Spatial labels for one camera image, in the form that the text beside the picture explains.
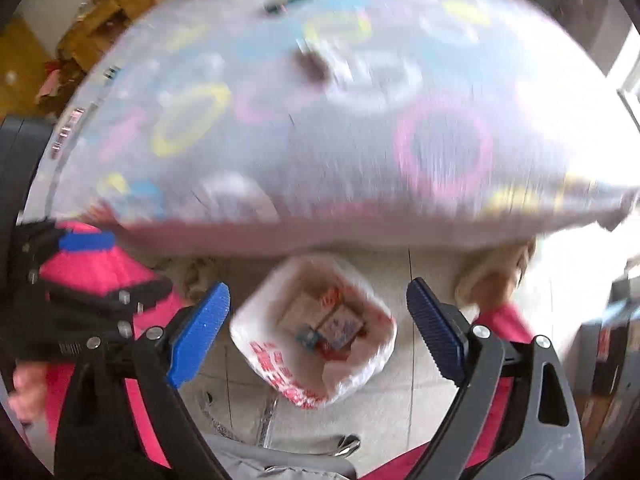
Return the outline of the white barcode box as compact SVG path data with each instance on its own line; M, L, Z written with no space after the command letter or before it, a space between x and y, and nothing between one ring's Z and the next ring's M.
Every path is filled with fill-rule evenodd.
M294 335L305 325L316 330L341 301L342 292L337 287L329 288L319 297L301 292L284 310L278 326Z

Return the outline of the blue wrapper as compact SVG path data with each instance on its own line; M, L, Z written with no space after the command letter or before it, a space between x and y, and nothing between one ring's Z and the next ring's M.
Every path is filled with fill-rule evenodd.
M305 325L295 333L295 340L306 350L314 351L321 341L321 335L311 326Z

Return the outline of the white blue carton box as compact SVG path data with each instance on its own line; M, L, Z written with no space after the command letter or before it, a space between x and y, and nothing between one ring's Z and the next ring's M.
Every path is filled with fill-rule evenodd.
M333 350L341 350L358 335L364 322L350 307L340 304L319 326L318 333Z

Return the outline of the white plastic pouch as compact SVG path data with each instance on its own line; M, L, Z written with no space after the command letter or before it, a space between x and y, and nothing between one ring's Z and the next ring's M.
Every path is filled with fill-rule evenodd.
M352 70L344 53L334 44L322 40L302 40L297 43L299 62L314 79L334 84L352 81Z

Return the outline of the white red trash bag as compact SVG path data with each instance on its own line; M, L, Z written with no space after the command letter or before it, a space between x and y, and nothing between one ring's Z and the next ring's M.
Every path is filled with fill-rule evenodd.
M268 385L314 410L346 398L384 368L397 322L359 271L320 252L276 266L234 311L230 337Z

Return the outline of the pink trouser leg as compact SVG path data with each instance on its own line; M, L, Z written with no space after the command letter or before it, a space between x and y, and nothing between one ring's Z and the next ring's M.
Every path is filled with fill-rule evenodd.
M117 246L68 250L58 246L57 242L44 245L39 275L53 283L100 297L160 278ZM145 330L153 326L166 326L182 308L183 303L178 292L174 286L169 285L168 292L163 292L151 309L134 315L134 336L140 338ZM39 413L44 416L51 437L55 437L58 431L66 390L73 371L72 363L52 363L41 367L38 408ZM127 378L125 387L146 457L157 465L167 467L169 463L154 434L139 382L134 378Z

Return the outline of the stacked shoe boxes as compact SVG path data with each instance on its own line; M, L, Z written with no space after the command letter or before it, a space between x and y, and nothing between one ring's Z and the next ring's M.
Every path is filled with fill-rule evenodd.
M588 460L600 460L639 407L639 279L612 284L604 312L578 330L574 398Z

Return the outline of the pink hair clip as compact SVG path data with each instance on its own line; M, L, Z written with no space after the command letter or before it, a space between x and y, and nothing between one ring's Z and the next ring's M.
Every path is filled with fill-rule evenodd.
M70 108L63 114L58 125L53 131L53 142L51 145L51 157L56 159L62 150L65 141L70 137L72 132L81 123L82 116L86 114L86 110L82 107Z

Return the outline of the beige slipper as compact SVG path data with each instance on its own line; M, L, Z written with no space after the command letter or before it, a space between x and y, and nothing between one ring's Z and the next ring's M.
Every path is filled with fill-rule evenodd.
M454 285L454 303L496 310L511 300L536 252L536 240L502 245L475 257Z

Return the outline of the wooden wardrobe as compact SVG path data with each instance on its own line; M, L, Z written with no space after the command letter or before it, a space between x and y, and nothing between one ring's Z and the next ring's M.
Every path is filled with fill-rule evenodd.
M14 15L1 31L1 118L54 117L49 105L37 103L40 88L54 66L21 15Z

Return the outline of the wooden dresser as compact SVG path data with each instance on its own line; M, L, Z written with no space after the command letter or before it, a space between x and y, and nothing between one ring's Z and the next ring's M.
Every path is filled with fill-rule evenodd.
M56 47L62 61L74 61L89 73L138 18L163 0L89 0L88 10L76 18Z

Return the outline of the circle patterned bed sheet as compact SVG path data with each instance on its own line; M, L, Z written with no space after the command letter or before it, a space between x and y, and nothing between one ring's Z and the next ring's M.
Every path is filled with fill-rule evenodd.
M68 103L28 209L161 252L330 243L482 247L613 229L639 133L582 47L530 0L165 0ZM297 43L342 50L314 79Z

